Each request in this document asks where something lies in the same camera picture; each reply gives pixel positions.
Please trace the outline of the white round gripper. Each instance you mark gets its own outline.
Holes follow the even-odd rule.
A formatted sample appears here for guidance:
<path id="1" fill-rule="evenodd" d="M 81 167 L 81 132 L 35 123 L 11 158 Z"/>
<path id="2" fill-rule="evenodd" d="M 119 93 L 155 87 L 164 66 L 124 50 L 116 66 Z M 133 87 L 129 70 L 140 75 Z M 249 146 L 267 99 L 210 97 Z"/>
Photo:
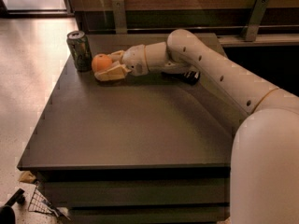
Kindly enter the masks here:
<path id="1" fill-rule="evenodd" d="M 149 69 L 145 47 L 145 45 L 138 45 L 130 47 L 126 51 L 118 50 L 108 54 L 113 64 L 108 69 L 97 71 L 94 74 L 95 78 L 101 82 L 106 82 L 125 79 L 128 73 L 136 77 L 146 75 Z"/>

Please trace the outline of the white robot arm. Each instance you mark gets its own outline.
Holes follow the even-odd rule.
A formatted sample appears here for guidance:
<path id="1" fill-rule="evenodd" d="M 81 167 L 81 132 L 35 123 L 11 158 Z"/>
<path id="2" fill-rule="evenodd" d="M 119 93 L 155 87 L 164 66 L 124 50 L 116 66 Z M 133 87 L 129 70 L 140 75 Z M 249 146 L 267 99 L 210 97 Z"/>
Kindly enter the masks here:
<path id="1" fill-rule="evenodd" d="M 299 97 L 251 73 L 177 29 L 166 41 L 98 54 L 100 81 L 198 70 L 243 115 L 230 173 L 231 224 L 299 224 Z"/>

